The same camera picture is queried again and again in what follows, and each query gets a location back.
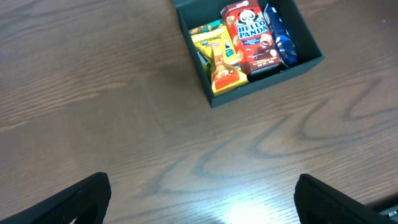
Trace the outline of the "green Pretz snack box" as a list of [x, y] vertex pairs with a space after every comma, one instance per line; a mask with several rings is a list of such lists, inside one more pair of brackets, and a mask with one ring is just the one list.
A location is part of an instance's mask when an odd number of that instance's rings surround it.
[[231, 37], [229, 36], [227, 29], [224, 28], [224, 21], [222, 19], [218, 19], [213, 22], [189, 30], [192, 41], [194, 42], [195, 48], [197, 50], [197, 54], [201, 60], [201, 64], [205, 69], [206, 74], [208, 75], [208, 78], [211, 77], [211, 64], [213, 62], [212, 50], [205, 49], [208, 43], [207, 40], [203, 40], [202, 42], [195, 42], [193, 36], [206, 32], [212, 32], [213, 30], [217, 30], [220, 28], [224, 29], [224, 37], [225, 37], [223, 57], [226, 60], [227, 64], [230, 64], [236, 67], [239, 71], [241, 71], [238, 56], [236, 55], [236, 52], [234, 50]]

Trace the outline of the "long yellow orange snack packet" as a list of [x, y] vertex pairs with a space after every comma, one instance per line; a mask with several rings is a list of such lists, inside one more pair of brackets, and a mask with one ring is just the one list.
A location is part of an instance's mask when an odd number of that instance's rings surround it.
[[248, 82], [247, 75], [236, 67], [227, 64], [223, 57], [224, 29], [206, 32], [193, 36], [195, 42], [207, 40], [206, 50], [212, 50], [213, 62], [211, 64], [211, 89], [215, 96], [222, 95]]

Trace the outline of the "black gift box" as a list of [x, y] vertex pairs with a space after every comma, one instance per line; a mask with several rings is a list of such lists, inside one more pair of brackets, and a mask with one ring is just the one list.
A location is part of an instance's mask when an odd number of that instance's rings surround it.
[[269, 1], [271, 6], [276, 8], [291, 36], [292, 42], [296, 46], [299, 64], [280, 72], [272, 72], [270, 75], [262, 72], [259, 74], [258, 80], [249, 82], [220, 96], [215, 96], [188, 30], [219, 19], [222, 8], [232, 3], [232, 1], [227, 0], [173, 0], [179, 19], [180, 30], [197, 70], [205, 95], [212, 108], [295, 78], [308, 72], [324, 60], [325, 56], [312, 35], [296, 2], [294, 0]]

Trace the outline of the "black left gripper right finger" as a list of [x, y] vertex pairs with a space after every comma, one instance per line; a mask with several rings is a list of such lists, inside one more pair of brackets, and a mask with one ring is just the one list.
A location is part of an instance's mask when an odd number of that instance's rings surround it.
[[309, 174], [295, 186], [295, 208], [305, 224], [397, 224]]

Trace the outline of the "blue Dairy Milk chocolate bar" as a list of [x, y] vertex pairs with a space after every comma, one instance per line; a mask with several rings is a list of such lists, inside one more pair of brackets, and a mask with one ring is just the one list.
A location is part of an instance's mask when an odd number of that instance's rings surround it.
[[296, 48], [275, 7], [267, 3], [263, 12], [282, 63], [290, 68], [299, 62]]

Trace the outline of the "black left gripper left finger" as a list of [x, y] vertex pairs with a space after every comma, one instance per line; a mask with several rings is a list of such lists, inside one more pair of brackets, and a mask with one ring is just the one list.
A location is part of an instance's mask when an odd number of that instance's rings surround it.
[[1, 223], [102, 224], [110, 199], [108, 175], [97, 172], [38, 204], [1, 220]]

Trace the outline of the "red Hello Panda box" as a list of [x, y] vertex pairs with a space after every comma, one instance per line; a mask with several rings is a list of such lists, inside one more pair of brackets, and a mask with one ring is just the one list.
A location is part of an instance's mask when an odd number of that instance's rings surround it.
[[221, 16], [244, 73], [255, 75], [282, 64], [257, 0], [229, 4], [221, 10]]

